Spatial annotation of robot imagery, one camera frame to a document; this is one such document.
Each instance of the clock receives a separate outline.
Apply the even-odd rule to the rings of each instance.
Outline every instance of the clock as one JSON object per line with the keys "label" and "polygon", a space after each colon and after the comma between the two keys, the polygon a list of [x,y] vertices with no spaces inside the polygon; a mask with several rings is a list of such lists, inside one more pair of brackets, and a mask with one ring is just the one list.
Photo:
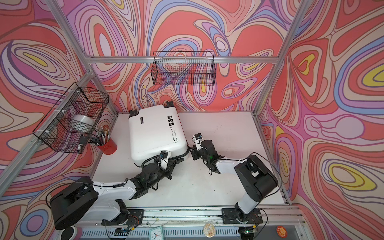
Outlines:
{"label": "clock", "polygon": [[157,227],[149,231],[149,240],[164,240],[163,227]]}

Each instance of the bundle of pens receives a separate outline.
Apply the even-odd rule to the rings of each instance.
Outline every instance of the bundle of pens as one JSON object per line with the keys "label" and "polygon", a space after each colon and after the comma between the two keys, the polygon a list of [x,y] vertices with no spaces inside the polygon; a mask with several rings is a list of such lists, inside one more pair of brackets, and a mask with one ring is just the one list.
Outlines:
{"label": "bundle of pens", "polygon": [[92,134],[92,137],[89,138],[89,142],[91,144],[94,144],[97,146],[103,146],[109,141],[110,136],[109,136],[108,128],[95,127],[95,131],[96,131],[96,134]]}

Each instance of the white bowl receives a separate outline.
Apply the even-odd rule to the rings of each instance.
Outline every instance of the white bowl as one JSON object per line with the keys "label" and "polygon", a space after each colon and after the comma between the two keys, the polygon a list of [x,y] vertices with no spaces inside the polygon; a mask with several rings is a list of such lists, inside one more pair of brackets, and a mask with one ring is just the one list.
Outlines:
{"label": "white bowl", "polygon": [[76,121],[70,121],[71,128],[79,131],[79,132],[89,132],[92,130],[93,124],[95,123],[92,119],[85,115],[77,114],[73,116],[73,120],[85,123],[85,124],[79,124]]}

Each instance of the white suitcase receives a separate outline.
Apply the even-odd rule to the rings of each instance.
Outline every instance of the white suitcase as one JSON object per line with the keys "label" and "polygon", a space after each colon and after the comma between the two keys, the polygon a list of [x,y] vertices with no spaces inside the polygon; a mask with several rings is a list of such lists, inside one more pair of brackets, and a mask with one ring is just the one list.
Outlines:
{"label": "white suitcase", "polygon": [[161,151],[171,152],[169,157],[187,152],[188,145],[176,108],[173,102],[167,102],[167,105],[169,107],[157,105],[138,112],[130,111],[131,158],[136,166],[140,167],[146,159],[160,155]]}

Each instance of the wire basket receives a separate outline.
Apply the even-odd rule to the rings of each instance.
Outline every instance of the wire basket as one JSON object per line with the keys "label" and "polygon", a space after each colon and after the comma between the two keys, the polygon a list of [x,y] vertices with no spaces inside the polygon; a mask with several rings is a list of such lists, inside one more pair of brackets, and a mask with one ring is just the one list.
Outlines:
{"label": "wire basket", "polygon": [[[33,130],[33,134],[55,152],[82,153],[108,103],[108,94],[94,88],[77,86],[53,121],[44,130],[36,131],[48,112]],[[93,124],[79,121],[76,115],[88,117]]]}
{"label": "wire basket", "polygon": [[213,51],[155,51],[153,56],[154,85],[215,85]]}

